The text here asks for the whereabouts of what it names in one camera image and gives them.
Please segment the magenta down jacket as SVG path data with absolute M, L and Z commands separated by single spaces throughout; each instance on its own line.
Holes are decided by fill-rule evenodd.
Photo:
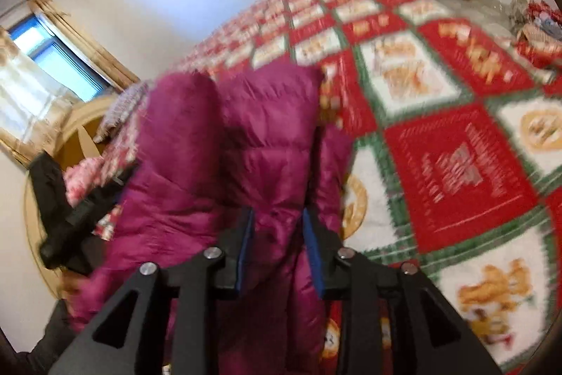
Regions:
M 316 374 L 329 308 L 302 229 L 306 207 L 331 230 L 351 139 L 319 121 L 323 72 L 276 61 L 222 82 L 175 72 L 152 88 L 104 262 L 71 301 L 82 330 L 144 262 L 179 265 L 213 245 L 243 207 L 253 234 L 241 296 L 218 308 L 224 374 Z

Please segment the clothes heap on floor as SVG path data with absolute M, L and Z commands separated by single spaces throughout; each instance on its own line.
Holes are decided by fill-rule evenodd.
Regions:
M 512 0 L 508 16 L 517 53 L 539 69 L 561 71 L 561 10 L 545 1 Z

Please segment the pink floral pillow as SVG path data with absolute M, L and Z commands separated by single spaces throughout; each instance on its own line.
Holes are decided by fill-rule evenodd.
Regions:
M 96 184 L 104 159 L 101 156 L 86 158 L 63 172 L 68 203 L 75 207 Z

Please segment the beige wooden headboard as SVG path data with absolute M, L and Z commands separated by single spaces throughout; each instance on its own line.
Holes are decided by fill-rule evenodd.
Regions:
M 74 106 L 63 121 L 53 150 L 40 153 L 26 174 L 23 215 L 28 246 L 39 274 L 54 298 L 58 296 L 61 272 L 43 262 L 43 246 L 45 239 L 56 230 L 58 221 L 71 212 L 63 172 L 84 159 L 99 157 L 104 151 L 105 147 L 96 145 L 93 139 L 115 101 L 115 95 L 105 95 Z

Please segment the sheer white curtain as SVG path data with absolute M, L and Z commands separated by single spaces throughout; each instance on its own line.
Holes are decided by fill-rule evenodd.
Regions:
M 27 167 L 55 151 L 62 129 L 81 100 L 41 70 L 1 31 L 1 148 Z

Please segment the striped grey pillow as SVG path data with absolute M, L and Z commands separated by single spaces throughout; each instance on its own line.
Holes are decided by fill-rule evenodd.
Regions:
M 111 104 L 93 137 L 95 144 L 101 144 L 113 138 L 122 128 L 132 112 L 143 101 L 150 89 L 148 81 L 141 81 L 129 86 Z

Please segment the beige patterned curtain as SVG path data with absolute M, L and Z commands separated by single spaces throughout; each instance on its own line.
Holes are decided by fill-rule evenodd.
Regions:
M 26 0 L 33 15 L 76 54 L 84 57 L 93 69 L 118 91 L 122 92 L 140 81 L 115 56 L 83 31 L 71 15 L 57 8 L 52 0 Z

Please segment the red checkered bedspread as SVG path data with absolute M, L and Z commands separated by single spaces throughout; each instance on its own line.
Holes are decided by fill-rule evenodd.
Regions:
M 345 246 L 412 261 L 506 374 L 561 308 L 561 79 L 445 0 L 262 0 L 170 72 L 222 82 L 276 61 L 323 72 L 319 121 L 352 142 Z M 336 368 L 327 305 L 320 370 Z

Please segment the window with blue frame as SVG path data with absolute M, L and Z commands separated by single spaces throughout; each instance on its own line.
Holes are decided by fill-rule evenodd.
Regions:
M 15 45 L 82 101 L 111 93 L 111 85 L 59 38 L 29 16 L 8 30 Z

